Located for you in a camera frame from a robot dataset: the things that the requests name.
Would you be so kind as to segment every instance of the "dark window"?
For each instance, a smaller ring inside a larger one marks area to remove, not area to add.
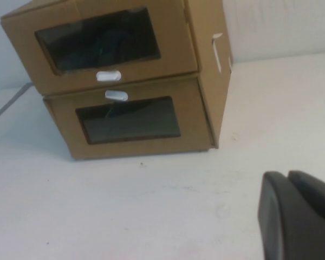
[[[76,110],[89,144],[179,137],[171,97]]]
[[[56,72],[160,58],[147,8],[40,30],[36,37]]]

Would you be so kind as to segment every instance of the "cardboard box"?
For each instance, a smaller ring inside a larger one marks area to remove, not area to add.
[[[198,75],[45,97],[75,159],[205,151],[215,147]]]
[[[231,60],[220,0],[33,0],[1,24],[43,95],[200,72],[219,35]]]

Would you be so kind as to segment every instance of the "white table surface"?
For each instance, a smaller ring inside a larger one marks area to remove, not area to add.
[[[207,153],[73,161],[32,88],[0,118],[0,260],[260,260],[262,174],[295,169],[325,180],[325,54],[235,65]]]

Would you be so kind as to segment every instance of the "stacked cardboard boxes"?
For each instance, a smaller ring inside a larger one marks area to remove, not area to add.
[[[33,0],[1,24],[74,158],[218,147],[220,0]]]

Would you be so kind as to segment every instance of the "cardboard flap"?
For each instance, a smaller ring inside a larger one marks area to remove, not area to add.
[[[68,0],[32,0],[31,2],[17,8],[16,10],[2,16],[1,19],[17,16],[25,12],[34,11],[40,8],[48,7],[50,5],[55,5],[66,1]]]

